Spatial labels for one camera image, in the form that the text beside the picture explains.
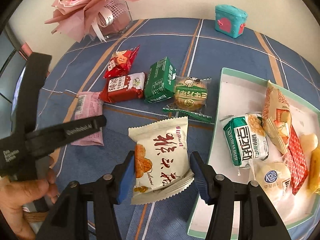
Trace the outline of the left hand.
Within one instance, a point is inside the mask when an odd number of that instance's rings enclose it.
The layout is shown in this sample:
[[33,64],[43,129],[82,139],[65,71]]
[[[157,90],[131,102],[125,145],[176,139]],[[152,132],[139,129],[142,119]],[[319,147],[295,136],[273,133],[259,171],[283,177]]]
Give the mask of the left hand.
[[35,239],[35,233],[23,217],[22,206],[48,196],[53,203],[57,200],[56,175],[50,168],[44,179],[13,181],[1,179],[1,212],[18,239]]

